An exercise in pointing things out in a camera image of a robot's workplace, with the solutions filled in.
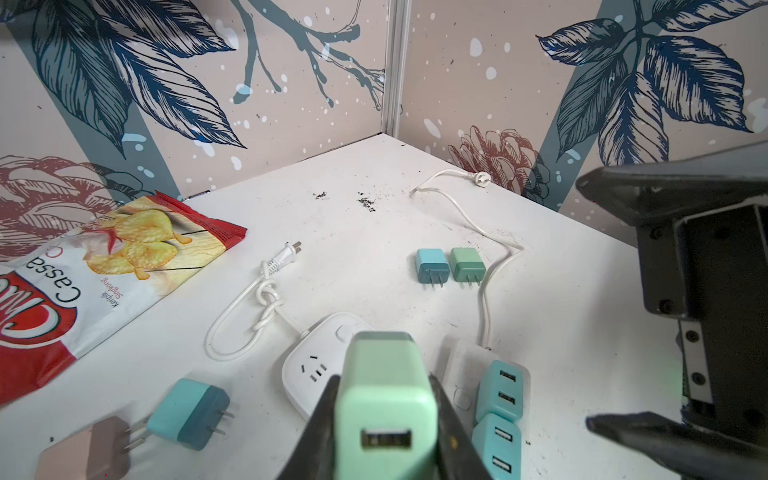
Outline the long white power strip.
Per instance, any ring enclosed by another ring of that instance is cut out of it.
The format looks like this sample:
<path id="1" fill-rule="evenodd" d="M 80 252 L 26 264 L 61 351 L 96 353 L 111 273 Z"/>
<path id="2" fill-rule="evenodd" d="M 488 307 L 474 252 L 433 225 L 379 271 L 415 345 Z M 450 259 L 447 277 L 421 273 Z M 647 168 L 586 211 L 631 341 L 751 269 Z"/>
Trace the long white power strip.
<path id="1" fill-rule="evenodd" d="M 464 339 L 455 340 L 451 344 L 442 385 L 451 405 L 470 438 L 472 437 L 474 427 L 477 425 L 475 422 L 475 409 L 478 386 L 485 370 L 494 360 L 504 361 L 499 355 Z M 524 434 L 527 428 L 528 412 L 530 411 L 530 373 L 527 369 L 517 363 L 508 364 L 518 365 L 525 370 L 524 416 L 521 420 L 513 422 L 520 429 L 522 438 L 522 478 Z"/>

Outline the teal charger beside pink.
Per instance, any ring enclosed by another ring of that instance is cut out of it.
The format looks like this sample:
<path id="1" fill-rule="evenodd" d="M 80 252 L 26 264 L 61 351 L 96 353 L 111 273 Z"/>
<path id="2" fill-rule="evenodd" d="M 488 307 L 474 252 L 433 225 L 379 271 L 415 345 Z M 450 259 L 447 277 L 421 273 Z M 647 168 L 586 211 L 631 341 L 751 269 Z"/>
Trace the teal charger beside pink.
<path id="1" fill-rule="evenodd" d="M 230 396 L 222 388 L 189 378 L 178 380 L 150 415 L 146 428 L 164 440 L 201 451 L 228 412 Z"/>

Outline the red chips bag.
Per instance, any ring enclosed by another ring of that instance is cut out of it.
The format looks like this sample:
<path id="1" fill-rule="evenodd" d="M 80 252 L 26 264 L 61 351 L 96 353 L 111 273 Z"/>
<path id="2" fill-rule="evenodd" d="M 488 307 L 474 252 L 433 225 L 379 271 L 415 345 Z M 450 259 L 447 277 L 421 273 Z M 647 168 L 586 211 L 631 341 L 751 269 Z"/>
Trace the red chips bag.
<path id="1" fill-rule="evenodd" d="M 1 402 L 48 384 L 246 232 L 156 193 L 14 261 L 1 276 Z"/>

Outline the white square power socket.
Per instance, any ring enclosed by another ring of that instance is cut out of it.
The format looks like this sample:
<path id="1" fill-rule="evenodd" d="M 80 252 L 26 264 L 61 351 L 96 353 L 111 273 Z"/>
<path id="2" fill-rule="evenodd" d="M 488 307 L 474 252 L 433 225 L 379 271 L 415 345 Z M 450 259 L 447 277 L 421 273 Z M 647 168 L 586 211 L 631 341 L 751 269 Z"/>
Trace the white square power socket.
<path id="1" fill-rule="evenodd" d="M 371 330 L 354 314 L 334 313 L 310 329 L 288 354 L 281 379 L 290 403 L 304 420 L 311 417 L 328 380 L 342 373 L 352 338 Z"/>

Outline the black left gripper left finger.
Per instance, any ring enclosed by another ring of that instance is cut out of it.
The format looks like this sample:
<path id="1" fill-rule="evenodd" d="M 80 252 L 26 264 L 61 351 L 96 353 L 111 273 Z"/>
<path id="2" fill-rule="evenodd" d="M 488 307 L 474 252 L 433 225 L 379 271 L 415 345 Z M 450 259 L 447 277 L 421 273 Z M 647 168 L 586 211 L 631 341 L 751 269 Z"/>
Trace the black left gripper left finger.
<path id="1" fill-rule="evenodd" d="M 334 407 L 341 377 L 333 375 L 315 407 L 279 480 L 334 478 Z"/>

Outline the teal charger plug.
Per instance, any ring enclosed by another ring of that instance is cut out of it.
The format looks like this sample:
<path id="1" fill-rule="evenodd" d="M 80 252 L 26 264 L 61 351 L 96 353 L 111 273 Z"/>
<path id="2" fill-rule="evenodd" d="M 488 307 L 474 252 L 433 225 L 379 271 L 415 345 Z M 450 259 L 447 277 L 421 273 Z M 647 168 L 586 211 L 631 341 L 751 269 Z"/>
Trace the teal charger plug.
<path id="1" fill-rule="evenodd" d="M 474 427 L 472 444 L 492 479 L 521 479 L 521 432 L 505 418 L 488 413 Z"/>
<path id="2" fill-rule="evenodd" d="M 516 422 L 524 416 L 525 370 L 518 366 L 494 360 L 485 370 L 478 386 L 475 422 L 480 423 L 488 414 Z"/>
<path id="3" fill-rule="evenodd" d="M 451 275 L 445 252 L 437 248 L 421 248 L 415 257 L 417 280 L 424 285 L 443 287 Z"/>

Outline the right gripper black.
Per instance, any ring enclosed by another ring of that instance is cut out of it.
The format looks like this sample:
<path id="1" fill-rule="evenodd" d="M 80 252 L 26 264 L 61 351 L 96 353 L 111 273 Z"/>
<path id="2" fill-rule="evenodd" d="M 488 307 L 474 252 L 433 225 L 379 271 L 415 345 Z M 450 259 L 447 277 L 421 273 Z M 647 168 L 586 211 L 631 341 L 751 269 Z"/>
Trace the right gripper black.
<path id="1" fill-rule="evenodd" d="M 671 220 L 765 196 L 767 144 L 600 167 L 575 186 L 640 226 L 644 306 L 679 327 L 683 418 L 725 435 L 653 412 L 590 416 L 586 428 L 683 479 L 765 479 L 767 449 L 756 444 L 767 441 L 767 208 Z"/>

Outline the pink charger plug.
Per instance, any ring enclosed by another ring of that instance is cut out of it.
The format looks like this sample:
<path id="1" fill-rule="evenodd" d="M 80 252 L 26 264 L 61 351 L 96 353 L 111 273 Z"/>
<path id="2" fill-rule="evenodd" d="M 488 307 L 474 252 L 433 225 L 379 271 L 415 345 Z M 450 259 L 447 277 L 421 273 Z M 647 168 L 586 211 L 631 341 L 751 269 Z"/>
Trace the pink charger plug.
<path id="1" fill-rule="evenodd" d="M 132 440 L 132 432 L 118 416 L 100 420 L 44 450 L 34 478 L 123 479 L 131 467 L 130 452 L 146 441 L 145 437 Z"/>

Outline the green charger plug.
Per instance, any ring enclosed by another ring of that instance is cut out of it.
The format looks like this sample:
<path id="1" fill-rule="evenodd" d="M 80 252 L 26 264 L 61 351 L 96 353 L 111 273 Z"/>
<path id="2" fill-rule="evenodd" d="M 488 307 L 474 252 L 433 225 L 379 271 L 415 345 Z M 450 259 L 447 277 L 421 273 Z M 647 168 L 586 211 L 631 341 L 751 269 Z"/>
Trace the green charger plug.
<path id="1" fill-rule="evenodd" d="M 471 247 L 454 247 L 449 255 L 449 265 L 454 280 L 460 283 L 480 285 L 487 272 L 480 254 Z"/>

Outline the light green charger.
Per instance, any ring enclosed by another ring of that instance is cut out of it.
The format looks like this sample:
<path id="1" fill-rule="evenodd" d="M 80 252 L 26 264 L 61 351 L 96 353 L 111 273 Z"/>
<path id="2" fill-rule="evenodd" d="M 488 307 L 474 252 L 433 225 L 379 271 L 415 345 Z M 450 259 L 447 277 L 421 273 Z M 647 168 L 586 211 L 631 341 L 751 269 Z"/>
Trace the light green charger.
<path id="1" fill-rule="evenodd" d="M 334 405 L 334 477 L 431 479 L 437 438 L 437 401 L 413 338 L 356 334 Z"/>

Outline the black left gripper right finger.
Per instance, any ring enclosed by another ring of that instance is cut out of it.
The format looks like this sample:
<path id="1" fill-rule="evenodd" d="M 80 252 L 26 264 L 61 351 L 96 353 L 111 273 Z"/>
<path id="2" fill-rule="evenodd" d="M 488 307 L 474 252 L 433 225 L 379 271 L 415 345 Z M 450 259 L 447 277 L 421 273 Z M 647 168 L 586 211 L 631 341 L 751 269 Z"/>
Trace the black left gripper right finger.
<path id="1" fill-rule="evenodd" d="M 439 379 L 429 375 L 438 407 L 438 437 L 435 448 L 434 478 L 441 480 L 490 479 Z"/>

